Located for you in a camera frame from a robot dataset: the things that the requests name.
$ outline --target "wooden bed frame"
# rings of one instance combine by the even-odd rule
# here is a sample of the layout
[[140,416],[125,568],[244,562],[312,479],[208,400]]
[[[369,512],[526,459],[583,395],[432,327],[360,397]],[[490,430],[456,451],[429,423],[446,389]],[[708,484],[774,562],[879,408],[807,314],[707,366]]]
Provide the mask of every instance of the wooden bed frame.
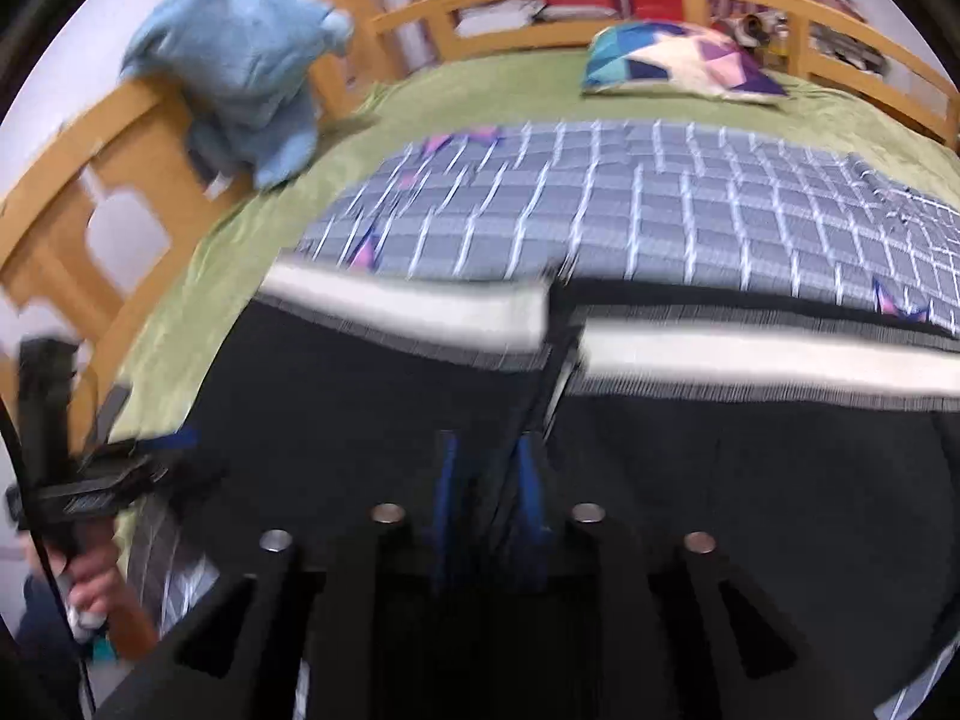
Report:
[[[610,22],[566,22],[459,38],[454,12],[496,0],[420,0],[385,13],[376,0],[330,0],[356,21],[346,60],[324,56],[310,81],[323,103],[325,119],[349,116],[375,82],[406,74],[392,33],[422,20],[440,60],[448,62],[504,50],[585,46]],[[741,0],[785,11],[789,16],[788,71],[802,79],[819,77],[872,100],[906,124],[949,146],[957,137],[960,94],[953,85],[872,28],[809,0]],[[683,0],[685,18],[707,25],[707,0]],[[809,43],[810,25],[827,25],[898,60],[940,91],[944,110],[934,112],[875,76],[820,55]],[[71,407],[71,433],[80,440],[106,395],[143,323],[193,256],[196,245],[224,213],[250,193],[235,181],[209,200],[184,153],[182,138],[190,114],[175,84],[128,81],[67,127],[8,194],[0,215],[0,287],[17,308],[48,300],[91,351]],[[102,273],[86,244],[94,204],[79,176],[94,170],[108,191],[136,188],[165,228],[170,247],[130,295],[122,295]],[[16,375],[0,355],[0,394],[14,405]]]

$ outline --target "gray plaid blanket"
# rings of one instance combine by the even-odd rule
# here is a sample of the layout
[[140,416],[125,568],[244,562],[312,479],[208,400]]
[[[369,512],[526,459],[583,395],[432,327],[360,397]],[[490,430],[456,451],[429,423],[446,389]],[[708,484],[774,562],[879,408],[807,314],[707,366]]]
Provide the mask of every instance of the gray plaid blanket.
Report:
[[344,191],[296,251],[420,278],[576,274],[766,290],[960,317],[960,217],[856,154],[649,121],[503,127],[411,143]]

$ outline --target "person's hand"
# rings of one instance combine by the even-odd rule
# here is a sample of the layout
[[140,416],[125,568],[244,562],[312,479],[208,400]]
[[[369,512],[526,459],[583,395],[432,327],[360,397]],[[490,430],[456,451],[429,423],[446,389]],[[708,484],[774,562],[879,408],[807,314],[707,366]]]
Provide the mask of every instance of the person's hand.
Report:
[[[117,560],[120,548],[113,543],[113,520],[99,519],[80,523],[77,526],[83,552],[66,565],[66,573],[73,580],[73,587],[67,602],[78,611],[92,614],[109,614],[117,608],[136,604],[131,589],[127,586]],[[21,536],[27,561],[31,570],[42,575],[40,558],[30,536]],[[48,548],[50,567],[54,574],[64,571],[66,560],[63,555]]]

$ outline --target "colorful geometric pillow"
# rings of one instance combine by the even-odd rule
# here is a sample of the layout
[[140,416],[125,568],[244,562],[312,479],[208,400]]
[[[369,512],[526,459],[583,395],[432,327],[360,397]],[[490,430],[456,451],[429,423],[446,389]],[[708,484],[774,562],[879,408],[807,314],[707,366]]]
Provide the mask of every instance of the colorful geometric pillow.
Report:
[[652,86],[750,103],[777,103],[784,89],[726,35],[693,23],[627,22],[590,44],[584,92]]

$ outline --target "silver screw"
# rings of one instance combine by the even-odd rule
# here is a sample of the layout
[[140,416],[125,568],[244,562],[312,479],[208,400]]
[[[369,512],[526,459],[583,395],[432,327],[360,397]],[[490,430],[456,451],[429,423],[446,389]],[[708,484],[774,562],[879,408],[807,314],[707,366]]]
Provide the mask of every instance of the silver screw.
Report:
[[570,514],[577,522],[583,523],[599,522],[607,516],[603,507],[595,503],[578,503],[573,509],[570,509]]
[[267,552],[283,552],[293,542],[294,538],[286,531],[267,531],[260,537],[260,547]]
[[717,539],[705,531],[694,531],[683,537],[683,546],[697,555],[707,555],[717,548]]
[[371,509],[370,517],[374,522],[379,522],[383,525],[392,525],[395,522],[402,522],[403,517],[406,517],[407,512],[403,510],[402,506],[397,506],[395,503],[381,503],[377,506],[374,506]]

